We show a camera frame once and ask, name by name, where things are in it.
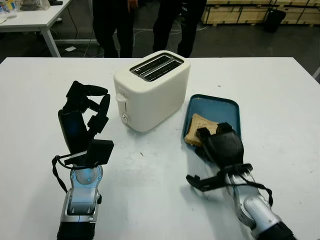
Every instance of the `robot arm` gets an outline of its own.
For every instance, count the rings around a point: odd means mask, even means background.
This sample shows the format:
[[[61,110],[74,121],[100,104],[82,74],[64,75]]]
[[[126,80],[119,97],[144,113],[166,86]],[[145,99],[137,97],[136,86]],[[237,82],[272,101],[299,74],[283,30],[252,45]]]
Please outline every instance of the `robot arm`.
[[[296,240],[292,231],[271,210],[272,191],[255,182],[251,164],[243,164],[244,147],[232,127],[221,123],[214,135],[206,128],[200,128],[197,136],[203,148],[198,148],[196,153],[215,162],[220,171],[216,176],[202,180],[188,175],[187,181],[202,192],[226,187],[233,198],[238,219],[251,229],[256,240]],[[268,201],[259,189],[268,192]]]
[[[103,98],[100,104],[97,104],[87,96],[103,96]],[[114,147],[114,143],[110,140],[94,139],[108,121],[106,115],[110,95],[105,88],[82,85],[74,81],[66,97],[67,102],[59,110],[58,118],[70,154],[56,156],[52,160],[52,172],[66,192],[57,239],[91,240],[95,235],[98,206],[102,202],[102,196],[98,191],[98,185],[103,176],[102,165],[108,163]],[[87,108],[97,112],[87,124],[89,130],[82,117],[82,113]],[[60,159],[65,157],[69,159],[62,163]],[[59,178],[57,162],[70,169],[71,188],[69,190]]]

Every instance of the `hand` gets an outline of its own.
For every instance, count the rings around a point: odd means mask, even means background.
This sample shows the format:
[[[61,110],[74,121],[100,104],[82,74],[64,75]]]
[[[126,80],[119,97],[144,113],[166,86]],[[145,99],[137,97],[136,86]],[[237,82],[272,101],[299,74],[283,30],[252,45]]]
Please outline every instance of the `hand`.
[[[130,9],[137,9],[138,6],[138,0],[128,0],[128,12],[130,13]]]

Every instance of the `white desk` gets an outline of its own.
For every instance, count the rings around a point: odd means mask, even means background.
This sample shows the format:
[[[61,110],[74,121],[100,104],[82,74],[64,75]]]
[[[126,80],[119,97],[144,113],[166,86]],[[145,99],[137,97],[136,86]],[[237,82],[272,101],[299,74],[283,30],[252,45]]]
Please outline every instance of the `white desk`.
[[[60,57],[50,28],[71,1],[72,0],[63,0],[62,5],[51,6],[48,10],[19,11],[17,12],[17,17],[7,19],[0,24],[0,33],[41,32],[51,55],[53,57]]]
[[[191,58],[181,110],[144,134],[122,124],[115,100],[113,74],[132,61],[7,58],[0,65],[2,239],[56,239],[65,193],[51,160],[68,152],[57,112],[74,80],[112,96],[97,136],[115,146],[103,166],[95,240],[250,239],[225,189],[201,195],[185,179],[213,175],[181,139],[193,94],[239,104],[244,161],[273,190],[273,211],[298,239],[319,238],[320,85],[293,58]],[[69,171],[58,171],[70,186]]]

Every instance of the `bread slice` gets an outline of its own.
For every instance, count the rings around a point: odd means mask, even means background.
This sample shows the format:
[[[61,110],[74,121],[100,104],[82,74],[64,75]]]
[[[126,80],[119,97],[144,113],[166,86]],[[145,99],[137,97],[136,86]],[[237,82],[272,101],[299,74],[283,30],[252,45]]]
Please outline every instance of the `bread slice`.
[[[187,144],[202,147],[200,139],[196,136],[197,129],[207,128],[210,134],[215,134],[218,127],[218,123],[214,121],[209,121],[208,119],[194,113],[192,116],[192,121],[189,127],[189,132],[184,137],[184,141]]]

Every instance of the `toaster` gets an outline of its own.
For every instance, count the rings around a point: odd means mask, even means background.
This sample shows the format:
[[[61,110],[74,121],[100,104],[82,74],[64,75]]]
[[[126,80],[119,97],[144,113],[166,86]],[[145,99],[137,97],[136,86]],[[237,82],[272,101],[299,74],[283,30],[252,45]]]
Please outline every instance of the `toaster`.
[[[158,51],[114,74],[115,99],[126,125],[146,132],[176,112],[185,101],[190,63]]]

